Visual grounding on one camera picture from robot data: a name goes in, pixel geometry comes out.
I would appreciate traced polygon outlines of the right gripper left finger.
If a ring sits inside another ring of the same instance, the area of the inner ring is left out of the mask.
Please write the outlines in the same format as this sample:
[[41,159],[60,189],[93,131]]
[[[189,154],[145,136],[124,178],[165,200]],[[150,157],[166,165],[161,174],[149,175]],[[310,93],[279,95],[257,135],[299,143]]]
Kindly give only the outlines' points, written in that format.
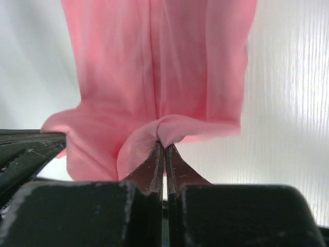
[[30,182],[1,223],[1,246],[161,246],[164,149],[119,182]]

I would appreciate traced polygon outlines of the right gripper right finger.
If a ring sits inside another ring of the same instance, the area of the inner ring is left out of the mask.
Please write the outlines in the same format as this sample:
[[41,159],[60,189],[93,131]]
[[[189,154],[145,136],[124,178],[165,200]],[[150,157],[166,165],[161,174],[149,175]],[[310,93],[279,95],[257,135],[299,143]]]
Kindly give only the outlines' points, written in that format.
[[328,246],[304,196],[288,185],[215,185],[166,148],[170,246]]

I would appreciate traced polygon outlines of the pink t shirt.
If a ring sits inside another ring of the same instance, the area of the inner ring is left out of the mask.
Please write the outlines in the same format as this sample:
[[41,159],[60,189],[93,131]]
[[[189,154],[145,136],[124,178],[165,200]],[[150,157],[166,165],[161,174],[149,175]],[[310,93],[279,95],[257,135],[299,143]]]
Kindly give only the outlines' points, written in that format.
[[237,134],[256,1],[62,1],[81,101],[66,134],[75,181],[120,180],[164,147]]

